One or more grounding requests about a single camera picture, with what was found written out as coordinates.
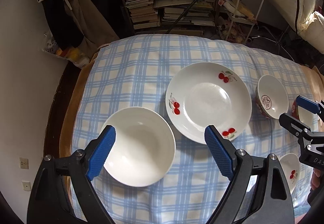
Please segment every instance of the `blue gripper pad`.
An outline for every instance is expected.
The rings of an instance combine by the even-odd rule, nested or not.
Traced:
[[[304,108],[305,110],[310,111],[311,113],[314,114],[319,114],[320,113],[320,108],[318,103],[315,103],[307,98],[304,98],[303,96],[298,96],[296,98],[296,103],[298,106]]]
[[[89,181],[100,174],[115,140],[116,130],[111,126],[89,159],[89,168],[86,174]]]
[[[228,177],[229,180],[232,180],[234,176],[233,160],[209,126],[205,129],[205,142],[221,174]]]

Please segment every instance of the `blue and white checkered tablecloth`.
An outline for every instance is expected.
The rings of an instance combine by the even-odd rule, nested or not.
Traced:
[[[207,146],[181,135],[166,114],[165,92],[171,78],[183,67],[200,61],[222,64],[245,82],[252,97],[252,117],[246,130],[233,141],[250,155],[278,157],[299,154],[297,139],[277,120],[263,117],[255,104],[259,78],[271,74],[286,88],[289,104],[299,94],[313,99],[298,64],[263,50],[226,41],[180,35],[137,35],[111,43],[100,50],[90,72],[72,139],[72,152],[97,138],[106,119],[119,109],[143,106],[162,115],[176,138],[176,157],[168,174],[144,188],[125,186],[105,169],[93,180],[104,207],[116,223],[205,223],[229,183]],[[312,169],[301,164],[293,192],[294,206],[303,204],[310,188]],[[72,189],[78,217],[81,208]]]

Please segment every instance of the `screw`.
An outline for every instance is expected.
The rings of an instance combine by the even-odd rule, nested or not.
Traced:
[[[270,154],[270,158],[271,158],[272,160],[276,160],[276,159],[277,159],[277,156],[276,156],[275,154],[271,153],[271,154]]]
[[[76,151],[76,156],[83,156],[83,150],[82,149],[78,149]]]
[[[240,156],[245,156],[246,155],[246,151],[244,149],[238,149],[238,154]]]
[[[44,160],[45,161],[49,161],[49,160],[51,160],[52,159],[52,156],[51,155],[46,155],[46,156],[44,156]]]

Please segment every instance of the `stack of books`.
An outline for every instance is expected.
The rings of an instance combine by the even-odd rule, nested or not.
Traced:
[[[158,11],[153,8],[153,0],[127,0],[134,29],[160,26]]]
[[[162,22],[173,23],[188,7],[192,0],[157,0],[155,7],[163,8]],[[213,6],[209,2],[198,1],[178,24],[194,24],[201,26],[215,26],[214,16],[211,14]]]

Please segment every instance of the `wall socket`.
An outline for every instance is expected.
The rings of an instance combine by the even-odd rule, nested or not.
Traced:
[[[19,157],[19,166],[21,169],[28,169],[28,158]]]
[[[22,189],[25,191],[31,191],[31,185],[28,181],[22,181]]]

